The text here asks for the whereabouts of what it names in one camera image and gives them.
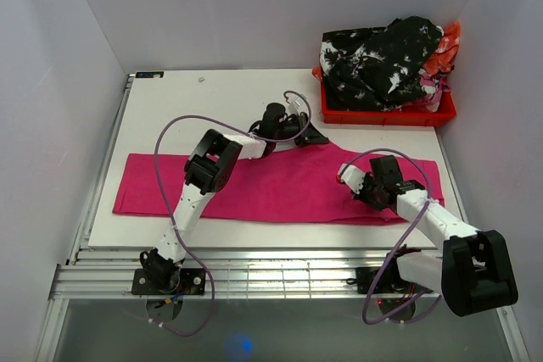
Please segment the pink trousers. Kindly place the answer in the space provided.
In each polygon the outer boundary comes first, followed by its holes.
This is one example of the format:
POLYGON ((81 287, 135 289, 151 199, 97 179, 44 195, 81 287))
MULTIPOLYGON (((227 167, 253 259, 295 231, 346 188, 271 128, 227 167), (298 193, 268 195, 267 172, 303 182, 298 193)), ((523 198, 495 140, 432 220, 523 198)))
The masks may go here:
MULTIPOLYGON (((265 223, 325 223, 357 226, 398 224, 392 210, 377 211, 355 201, 336 175, 354 152, 333 143, 242 159, 224 187, 202 213, 207 219, 265 223)), ((182 193, 185 155, 160 155, 160 174, 167 197, 177 204, 182 193)), ((131 153, 116 195, 113 214, 166 217, 154 174, 153 156, 131 153)))

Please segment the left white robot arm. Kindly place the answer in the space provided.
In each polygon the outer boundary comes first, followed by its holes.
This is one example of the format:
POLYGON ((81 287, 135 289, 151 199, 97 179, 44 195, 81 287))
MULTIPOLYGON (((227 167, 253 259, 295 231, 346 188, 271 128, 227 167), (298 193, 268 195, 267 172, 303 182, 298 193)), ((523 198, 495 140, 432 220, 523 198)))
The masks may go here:
POLYGON ((279 143, 293 142, 297 147, 327 144, 328 139, 311 123, 312 111, 306 98, 286 91, 286 103, 270 103, 260 120, 247 131, 202 115, 188 114, 171 120, 154 145, 154 174, 171 225, 158 244, 139 255, 148 282, 161 293, 174 292, 181 284, 181 264, 192 253, 187 239, 193 234, 210 200, 228 183, 240 159, 261 159, 270 155, 279 143), (188 157, 183 168, 182 193, 177 206, 167 197, 160 174, 159 150, 166 132, 181 120, 204 120, 230 131, 209 129, 188 157))

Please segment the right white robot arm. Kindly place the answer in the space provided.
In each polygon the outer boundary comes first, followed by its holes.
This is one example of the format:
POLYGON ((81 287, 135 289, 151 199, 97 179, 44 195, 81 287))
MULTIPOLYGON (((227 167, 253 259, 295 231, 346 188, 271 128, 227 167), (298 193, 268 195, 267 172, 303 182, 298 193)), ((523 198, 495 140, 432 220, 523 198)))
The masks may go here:
POLYGON ((358 271, 353 282, 365 290, 402 292, 418 287, 434 292, 457 316, 467 316, 513 305, 518 288, 504 236, 481 231, 447 210, 432 197, 428 181, 404 178, 394 155, 370 159, 364 172, 350 161, 338 172, 339 182, 355 200, 372 209, 390 209, 419 230, 437 248, 438 255, 409 248, 401 238, 373 273, 358 271))

